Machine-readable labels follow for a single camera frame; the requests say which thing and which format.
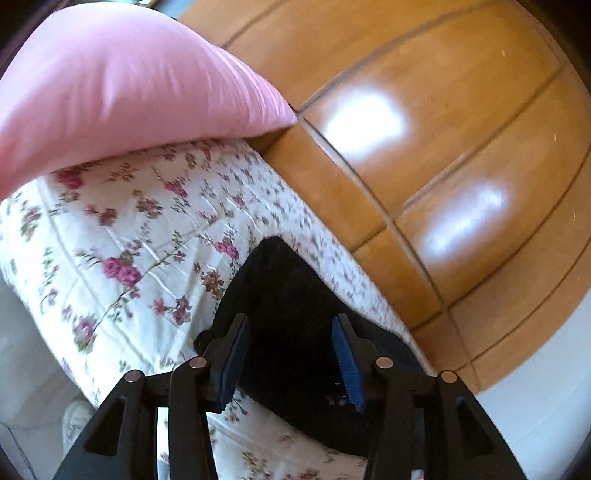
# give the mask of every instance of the white wall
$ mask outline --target white wall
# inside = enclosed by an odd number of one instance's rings
[[[478,395],[529,480],[557,480],[591,430],[591,293],[527,362]]]

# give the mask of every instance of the floor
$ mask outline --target floor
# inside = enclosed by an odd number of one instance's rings
[[[24,480],[49,480],[61,462],[62,415],[80,391],[2,280],[0,306],[0,445]]]

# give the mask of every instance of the wooden panel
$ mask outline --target wooden panel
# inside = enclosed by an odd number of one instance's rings
[[[447,315],[438,315],[414,329],[412,334],[438,372],[457,370],[468,362],[461,338]]]
[[[264,155],[347,249],[383,227],[368,197],[297,125]]]
[[[482,0],[290,0],[236,39],[229,51],[294,106],[387,41]]]
[[[474,360],[482,388],[494,385],[544,345],[568,319],[591,286],[591,248],[554,293],[521,326]]]
[[[275,130],[267,134],[259,135],[258,137],[245,138],[246,143],[251,148],[263,155],[267,152],[280,138],[287,132],[286,129]]]
[[[277,0],[196,0],[178,21],[222,46]]]
[[[562,280],[591,235],[591,161],[540,230],[491,278],[452,308],[472,358],[533,312]]]
[[[409,328],[439,311],[434,291],[389,229],[377,234],[353,256]]]
[[[480,391],[479,380],[472,365],[466,365],[456,372],[474,395]]]
[[[570,69],[397,221],[447,304],[501,265],[561,198],[591,141]]]
[[[497,5],[408,40],[304,116],[397,215],[494,135],[558,67],[530,22]]]

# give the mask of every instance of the pink pillow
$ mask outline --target pink pillow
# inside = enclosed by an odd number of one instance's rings
[[[265,79],[166,15],[69,7],[33,32],[0,79],[0,199],[58,168],[295,122]]]

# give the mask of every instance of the floral bedspread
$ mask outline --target floral bedspread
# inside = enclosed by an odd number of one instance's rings
[[[1,204],[0,222],[6,281],[96,406],[126,371],[152,375],[191,358],[227,285],[273,235],[429,368],[349,253],[243,141],[154,148],[68,168],[20,188]],[[167,411],[160,413],[164,478]],[[363,477],[363,459],[314,442],[240,391],[209,424],[221,479]]]

